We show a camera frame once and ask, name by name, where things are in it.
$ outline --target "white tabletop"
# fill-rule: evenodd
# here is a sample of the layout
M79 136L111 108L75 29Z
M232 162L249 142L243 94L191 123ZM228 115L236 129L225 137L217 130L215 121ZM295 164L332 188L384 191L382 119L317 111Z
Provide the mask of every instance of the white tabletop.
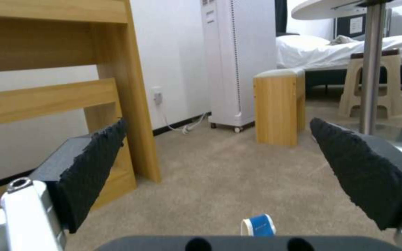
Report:
M308 0L292 10L292 17L300 20L335 18L364 14L366 8L358 7L366 0ZM387 3L387 8L402 5L402 0Z

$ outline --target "round table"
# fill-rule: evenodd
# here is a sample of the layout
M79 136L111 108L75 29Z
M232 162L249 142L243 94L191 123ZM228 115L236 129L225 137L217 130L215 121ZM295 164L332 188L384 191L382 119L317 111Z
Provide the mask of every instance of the round table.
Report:
M361 117L359 132L377 135L402 151L402 128L376 125L383 24L386 8L402 5L402 0L308 0L292 10L301 20L336 18L367 13L365 22L362 76Z

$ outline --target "wall outlet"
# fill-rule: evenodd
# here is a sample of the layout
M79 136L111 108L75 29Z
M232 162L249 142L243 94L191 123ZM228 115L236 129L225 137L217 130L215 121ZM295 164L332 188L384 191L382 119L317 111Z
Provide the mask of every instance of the wall outlet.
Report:
M155 86L151 88L153 92L153 100L156 105L162 104L162 89L161 86Z

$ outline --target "white tower fan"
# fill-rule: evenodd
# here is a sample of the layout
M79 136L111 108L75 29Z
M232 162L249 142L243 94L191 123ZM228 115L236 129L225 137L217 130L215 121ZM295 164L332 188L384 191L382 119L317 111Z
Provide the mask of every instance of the white tower fan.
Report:
M239 133L254 121L253 77L276 68L274 0L201 0L209 122Z

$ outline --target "power cord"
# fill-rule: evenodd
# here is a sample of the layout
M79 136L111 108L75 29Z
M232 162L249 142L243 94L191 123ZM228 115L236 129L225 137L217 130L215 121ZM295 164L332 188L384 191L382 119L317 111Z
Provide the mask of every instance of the power cord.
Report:
M161 106L163 106L163 103L161 103L161 105L158 105L158 110L159 113L161 114L162 119L164 120L165 124L167 127L169 127L170 130L175 131L175 132L181 132L184 135L187 135L190 131L192 131L195 127L197 127L201 121L203 121L204 117L207 115L207 113L204 113L200 119L195 122L194 124L186 124L182 127L182 129L177 129L177 128L173 128L169 125L169 122L167 121L167 117L165 116L165 113L161 110Z

